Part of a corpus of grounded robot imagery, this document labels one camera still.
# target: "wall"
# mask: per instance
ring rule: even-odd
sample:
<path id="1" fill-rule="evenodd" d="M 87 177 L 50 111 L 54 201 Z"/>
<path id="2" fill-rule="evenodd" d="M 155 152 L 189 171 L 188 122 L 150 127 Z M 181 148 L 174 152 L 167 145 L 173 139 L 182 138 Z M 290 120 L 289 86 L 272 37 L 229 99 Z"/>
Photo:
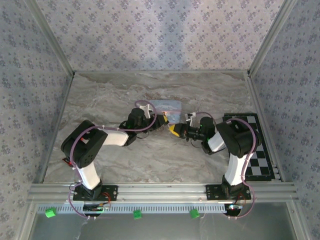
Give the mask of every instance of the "wall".
<path id="1" fill-rule="evenodd" d="M 320 3 L 298 0 L 254 76 L 287 180 L 320 239 Z"/>
<path id="2" fill-rule="evenodd" d="M 13 239 L 68 76 L 23 1 L 1 1 L 0 239 Z"/>
<path id="3" fill-rule="evenodd" d="M 37 0 L 75 71 L 248 69 L 284 0 Z"/>

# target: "green clip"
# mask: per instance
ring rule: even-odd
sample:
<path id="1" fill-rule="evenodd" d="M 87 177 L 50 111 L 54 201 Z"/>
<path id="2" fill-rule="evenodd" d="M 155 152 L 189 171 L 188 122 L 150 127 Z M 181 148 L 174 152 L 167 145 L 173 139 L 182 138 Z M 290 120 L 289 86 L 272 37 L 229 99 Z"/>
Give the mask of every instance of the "green clip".
<path id="1" fill-rule="evenodd" d="M 48 208 L 47 210 L 45 210 L 45 215 L 47 218 L 54 217 L 56 215 L 56 208 L 55 207 Z"/>
<path id="2" fill-rule="evenodd" d="M 134 219 L 140 219 L 140 218 L 142 218 L 142 213 L 141 213 L 141 211 L 140 211 L 140 210 L 135 210 L 135 211 L 133 211 L 133 218 L 134 218 Z"/>
<path id="3" fill-rule="evenodd" d="M 197 209 L 192 209 L 190 211 L 190 216 L 192 219 L 196 219 L 196 218 L 200 217 L 200 214 Z"/>

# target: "gray marble table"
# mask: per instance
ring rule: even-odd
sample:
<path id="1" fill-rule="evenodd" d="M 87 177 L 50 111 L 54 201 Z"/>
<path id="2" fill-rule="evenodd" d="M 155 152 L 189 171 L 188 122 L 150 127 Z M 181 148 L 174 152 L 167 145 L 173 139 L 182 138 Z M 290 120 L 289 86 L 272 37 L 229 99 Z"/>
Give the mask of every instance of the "gray marble table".
<path id="1" fill-rule="evenodd" d="M 206 111 L 217 122 L 224 113 L 254 112 L 242 73 L 76 74 L 44 182 L 75 181 L 73 170 L 62 161 L 60 146 L 83 120 L 117 127 L 140 99 L 179 100 L 182 114 Z M 128 147 L 103 146 L 94 163 L 104 183 L 214 183 L 221 181 L 228 161 L 227 150 L 206 155 L 164 127 Z"/>

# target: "patterned wall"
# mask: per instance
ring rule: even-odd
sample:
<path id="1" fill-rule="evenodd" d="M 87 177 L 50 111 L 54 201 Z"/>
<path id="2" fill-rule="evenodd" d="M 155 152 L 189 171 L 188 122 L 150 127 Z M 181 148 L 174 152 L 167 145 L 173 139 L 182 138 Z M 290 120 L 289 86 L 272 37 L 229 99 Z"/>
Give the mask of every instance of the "patterned wall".
<path id="1" fill-rule="evenodd" d="M 284 0 L 37 0 L 75 71 L 248 69 Z"/>
<path id="2" fill-rule="evenodd" d="M 320 2 L 298 0 L 254 82 L 282 167 L 320 239 Z"/>
<path id="3" fill-rule="evenodd" d="M 59 114 L 67 74 L 23 1 L 0 17 L 0 239 L 13 239 Z"/>

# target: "black and white checkerboard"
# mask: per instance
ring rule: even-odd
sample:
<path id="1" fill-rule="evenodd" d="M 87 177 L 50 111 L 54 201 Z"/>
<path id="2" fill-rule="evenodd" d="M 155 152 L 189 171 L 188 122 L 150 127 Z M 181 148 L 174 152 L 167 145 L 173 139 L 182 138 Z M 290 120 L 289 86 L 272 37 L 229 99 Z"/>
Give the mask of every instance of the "black and white checkerboard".
<path id="1" fill-rule="evenodd" d="M 226 113 L 224 114 L 222 120 L 226 121 L 234 117 L 241 117 L 262 136 L 262 144 L 257 147 L 256 152 L 250 159 L 249 165 L 245 172 L 245 179 L 247 181 L 271 181 L 272 179 L 275 179 L 275 174 L 258 115 L 256 113 Z"/>

